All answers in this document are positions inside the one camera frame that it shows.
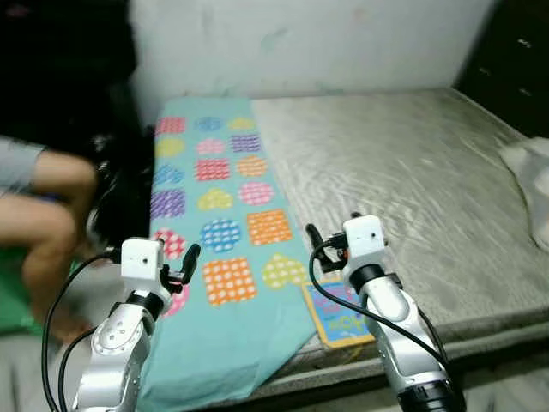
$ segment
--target orange polka dot square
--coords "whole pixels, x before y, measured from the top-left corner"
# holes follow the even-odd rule
[[[248,214],[248,232],[252,245],[268,245],[292,238],[292,230],[281,209]]]
[[[214,306],[252,299],[257,294],[245,257],[208,262],[202,267],[202,277],[206,283],[208,302]]]

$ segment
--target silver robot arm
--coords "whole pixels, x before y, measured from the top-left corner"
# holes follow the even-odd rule
[[[312,225],[306,229],[313,246],[323,243]],[[401,290],[393,276],[386,274],[386,249],[379,218],[354,215],[343,223],[343,232],[332,236],[329,243],[338,250],[341,261],[331,262],[325,254],[319,253],[317,258],[323,271],[340,269],[343,281],[357,292],[362,307],[434,348],[419,321],[415,301]],[[368,317],[365,322],[376,338],[383,368],[403,411],[465,410],[461,392],[433,355],[386,324]]]
[[[92,337],[92,357],[73,404],[75,412],[133,412],[142,365],[150,350],[155,320],[167,311],[196,268],[200,247],[186,253],[180,272],[163,262],[161,241],[128,239],[121,267],[128,292]]]

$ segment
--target dark furniture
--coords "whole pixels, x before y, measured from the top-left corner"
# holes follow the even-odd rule
[[[81,155],[100,172],[96,229],[148,235],[152,137],[128,78],[127,0],[0,0],[0,134]]]
[[[499,1],[455,85],[527,136],[549,136],[549,0]]]

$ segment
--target teal bedsheet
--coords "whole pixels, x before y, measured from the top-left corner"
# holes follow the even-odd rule
[[[143,412],[247,397],[311,337],[299,289],[308,252],[270,169],[250,102],[169,101],[156,129],[151,233],[194,278],[157,324]]]

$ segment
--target mattress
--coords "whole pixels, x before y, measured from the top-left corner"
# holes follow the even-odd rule
[[[299,225],[382,219],[395,268],[449,357],[549,336],[549,255],[498,150],[524,137],[451,89],[255,100]],[[252,397],[382,373],[375,345],[314,336]]]

